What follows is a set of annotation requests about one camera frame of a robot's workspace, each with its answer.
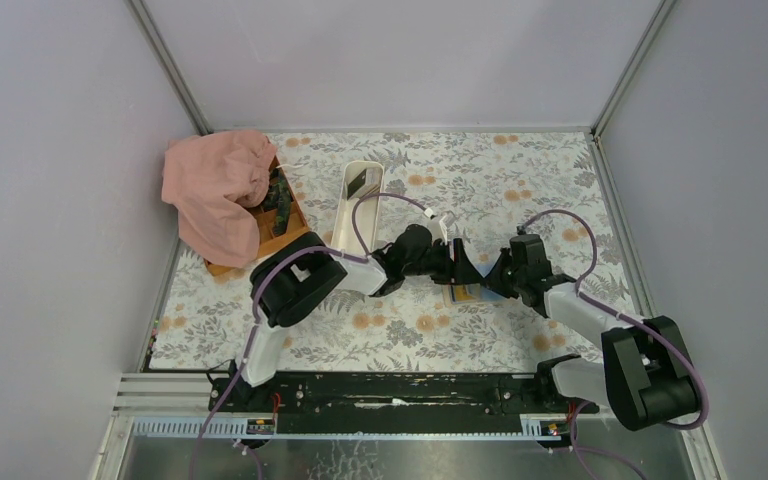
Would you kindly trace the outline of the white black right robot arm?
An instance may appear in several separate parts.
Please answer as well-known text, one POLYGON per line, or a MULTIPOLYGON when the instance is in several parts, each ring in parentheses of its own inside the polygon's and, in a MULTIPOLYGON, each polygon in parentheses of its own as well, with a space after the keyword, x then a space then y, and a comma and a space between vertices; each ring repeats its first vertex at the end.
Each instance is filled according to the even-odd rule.
POLYGON ((518 298, 597 346, 600 361, 576 354, 538 364, 533 396, 557 412, 571 400, 609 408, 630 431, 656 424, 690 430, 709 414, 707 391, 677 324, 665 316, 638 319, 590 296, 581 280, 554 271, 536 234, 511 238, 484 285, 518 298))

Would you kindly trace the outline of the orange yellow credit card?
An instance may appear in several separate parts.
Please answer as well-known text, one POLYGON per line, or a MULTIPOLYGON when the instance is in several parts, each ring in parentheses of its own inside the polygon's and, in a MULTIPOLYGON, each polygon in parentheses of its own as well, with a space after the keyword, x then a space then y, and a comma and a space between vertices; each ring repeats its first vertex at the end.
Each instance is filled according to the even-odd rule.
POLYGON ((451 285, 449 288, 450 300, 453 304, 478 302, 477 297, 481 286, 451 285))

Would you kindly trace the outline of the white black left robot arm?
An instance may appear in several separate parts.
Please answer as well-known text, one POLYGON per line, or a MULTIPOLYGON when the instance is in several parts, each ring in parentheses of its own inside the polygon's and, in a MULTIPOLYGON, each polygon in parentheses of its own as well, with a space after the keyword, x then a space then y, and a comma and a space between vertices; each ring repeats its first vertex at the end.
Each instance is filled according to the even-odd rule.
POLYGON ((309 232, 292 241, 251 274, 254 323, 237 356, 232 398, 248 411, 269 401, 271 380, 289 329, 305 320, 334 290, 382 297, 404 280, 426 276, 438 285, 478 285, 484 277, 459 238, 436 238, 418 224, 365 255, 325 245, 309 232))

